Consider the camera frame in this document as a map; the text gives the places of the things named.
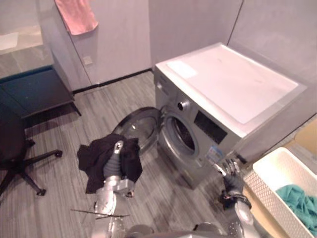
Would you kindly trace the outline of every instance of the chair base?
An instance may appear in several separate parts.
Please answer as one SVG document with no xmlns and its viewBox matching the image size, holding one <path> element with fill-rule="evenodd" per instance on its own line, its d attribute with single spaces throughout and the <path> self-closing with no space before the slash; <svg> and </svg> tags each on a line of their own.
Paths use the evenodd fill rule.
<svg viewBox="0 0 317 238">
<path fill-rule="evenodd" d="M 31 147 L 35 144 L 33 140 L 29 141 L 28 147 Z M 39 188 L 36 183 L 25 173 L 25 168 L 29 165 L 35 164 L 49 156 L 55 155 L 56 157 L 61 157 L 63 152 L 61 150 L 53 150 L 47 152 L 43 155 L 36 156 L 31 159 L 22 160 L 22 161 L 8 161 L 0 164 L 0 169 L 5 169 L 8 172 L 6 173 L 3 181 L 0 184 L 0 197 L 3 192 L 7 189 L 11 181 L 14 179 L 16 175 L 20 175 L 35 191 L 36 195 L 44 196 L 46 193 L 45 189 Z"/>
</svg>

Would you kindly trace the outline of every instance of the washing machine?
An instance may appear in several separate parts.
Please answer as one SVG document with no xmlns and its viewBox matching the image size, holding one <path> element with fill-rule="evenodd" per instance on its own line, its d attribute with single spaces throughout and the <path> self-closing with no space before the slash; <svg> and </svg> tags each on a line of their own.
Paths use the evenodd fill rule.
<svg viewBox="0 0 317 238">
<path fill-rule="evenodd" d="M 192 188 L 305 89 L 221 43 L 156 64 L 154 84 L 156 108 L 113 133 L 138 137 L 141 153 L 158 141 Z"/>
</svg>

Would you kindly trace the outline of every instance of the gray wall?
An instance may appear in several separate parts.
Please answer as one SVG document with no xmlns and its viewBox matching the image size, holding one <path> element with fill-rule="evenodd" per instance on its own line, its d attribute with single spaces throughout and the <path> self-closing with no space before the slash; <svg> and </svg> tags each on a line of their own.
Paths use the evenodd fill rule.
<svg viewBox="0 0 317 238">
<path fill-rule="evenodd" d="M 29 0 L 35 3 L 36 13 L 48 44 L 65 72 L 72 90 L 91 86 L 84 67 L 66 31 L 54 0 Z"/>
<path fill-rule="evenodd" d="M 227 44 L 242 0 L 151 0 L 152 65 L 217 42 Z"/>
<path fill-rule="evenodd" d="M 35 0 L 1 0 L 0 35 L 13 29 L 38 24 Z"/>
<path fill-rule="evenodd" d="M 308 87 L 242 149 L 251 159 L 317 111 L 317 1 L 245 0 L 229 46 Z"/>
<path fill-rule="evenodd" d="M 90 86 L 54 0 L 1 0 L 0 34 L 33 25 L 41 26 L 43 40 L 65 71 L 71 89 Z"/>
<path fill-rule="evenodd" d="M 148 0 L 90 2 L 99 26 L 72 36 L 92 84 L 106 82 L 151 67 Z"/>
</svg>

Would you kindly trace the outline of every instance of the office chair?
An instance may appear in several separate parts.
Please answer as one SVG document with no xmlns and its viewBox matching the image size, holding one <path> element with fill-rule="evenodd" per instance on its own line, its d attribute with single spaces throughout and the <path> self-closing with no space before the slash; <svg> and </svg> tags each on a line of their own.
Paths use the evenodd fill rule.
<svg viewBox="0 0 317 238">
<path fill-rule="evenodd" d="M 26 140 L 22 119 L 9 108 L 0 104 L 0 170 L 7 173 L 0 184 L 0 197 L 15 175 L 20 175 L 38 196 L 44 196 L 45 189 L 39 188 L 25 173 L 25 168 L 51 155 L 62 156 L 61 150 L 53 150 L 40 156 L 25 160 L 26 151 L 33 146 L 33 140 Z"/>
</svg>

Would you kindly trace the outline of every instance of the teal towel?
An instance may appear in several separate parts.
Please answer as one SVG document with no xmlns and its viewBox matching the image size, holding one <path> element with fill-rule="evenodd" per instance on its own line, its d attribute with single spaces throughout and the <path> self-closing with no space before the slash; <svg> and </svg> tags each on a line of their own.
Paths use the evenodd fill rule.
<svg viewBox="0 0 317 238">
<path fill-rule="evenodd" d="M 305 192 L 297 185 L 286 185 L 276 193 L 307 229 L 317 236 L 317 198 L 305 196 Z"/>
</svg>

